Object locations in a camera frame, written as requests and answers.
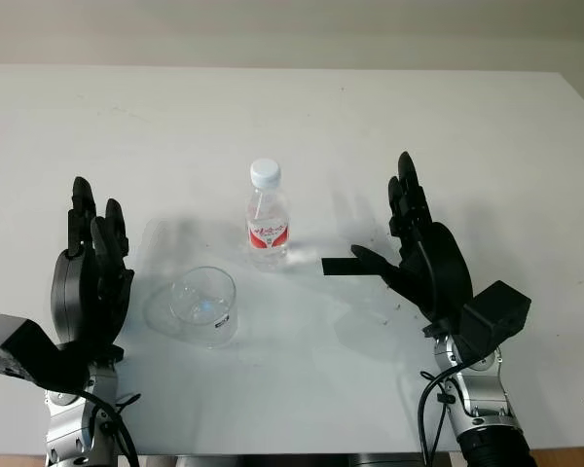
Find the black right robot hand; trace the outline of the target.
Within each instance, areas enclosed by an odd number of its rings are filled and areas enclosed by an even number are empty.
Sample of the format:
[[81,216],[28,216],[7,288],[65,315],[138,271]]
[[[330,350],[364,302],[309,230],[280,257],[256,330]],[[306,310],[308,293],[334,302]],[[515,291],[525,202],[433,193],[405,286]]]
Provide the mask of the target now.
[[451,231],[432,219],[408,152],[400,155],[398,174],[388,182],[388,203],[390,234],[400,240],[400,264],[357,244],[352,254],[420,309],[430,322],[428,335],[456,335],[461,310],[473,298],[471,277]]

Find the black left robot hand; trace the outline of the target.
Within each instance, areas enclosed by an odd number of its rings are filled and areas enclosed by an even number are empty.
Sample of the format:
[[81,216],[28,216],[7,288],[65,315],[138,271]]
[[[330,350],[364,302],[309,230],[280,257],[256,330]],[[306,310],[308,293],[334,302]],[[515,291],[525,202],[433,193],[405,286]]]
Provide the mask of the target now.
[[128,314],[134,271],[128,269],[128,237],[121,205],[107,200],[96,214],[90,183],[74,179],[68,211],[68,244],[55,263],[51,312],[59,348],[89,361],[120,362],[115,345]]

